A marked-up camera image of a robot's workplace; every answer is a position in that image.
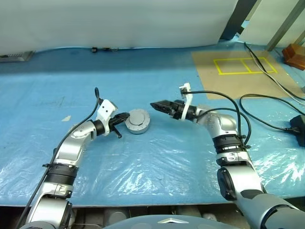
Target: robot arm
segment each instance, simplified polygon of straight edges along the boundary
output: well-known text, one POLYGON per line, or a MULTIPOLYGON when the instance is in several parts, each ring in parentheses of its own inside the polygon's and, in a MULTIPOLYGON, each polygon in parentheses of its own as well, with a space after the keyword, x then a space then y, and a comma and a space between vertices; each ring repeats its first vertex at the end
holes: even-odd
POLYGON ((86 145, 111 131, 120 138, 122 135, 115 126, 129 117, 129 113, 121 113, 112 118, 117 107, 106 99, 100 102, 96 120, 84 122, 75 129, 63 141, 54 162, 46 165, 50 167, 49 171, 22 229, 66 229, 73 223, 72 203, 67 198, 73 193, 73 183, 86 145))
MULTIPOLYGON (((188 84, 180 90, 190 90, 188 84)), ((216 150, 216 162, 220 166, 217 179, 221 195, 233 201, 253 229, 296 229, 305 225, 305 213, 287 201, 264 191, 244 142, 236 130, 236 121, 227 114, 208 113, 201 119, 197 116, 205 110, 176 100, 152 103, 158 111, 174 119, 187 119, 203 125, 210 133, 216 150)))

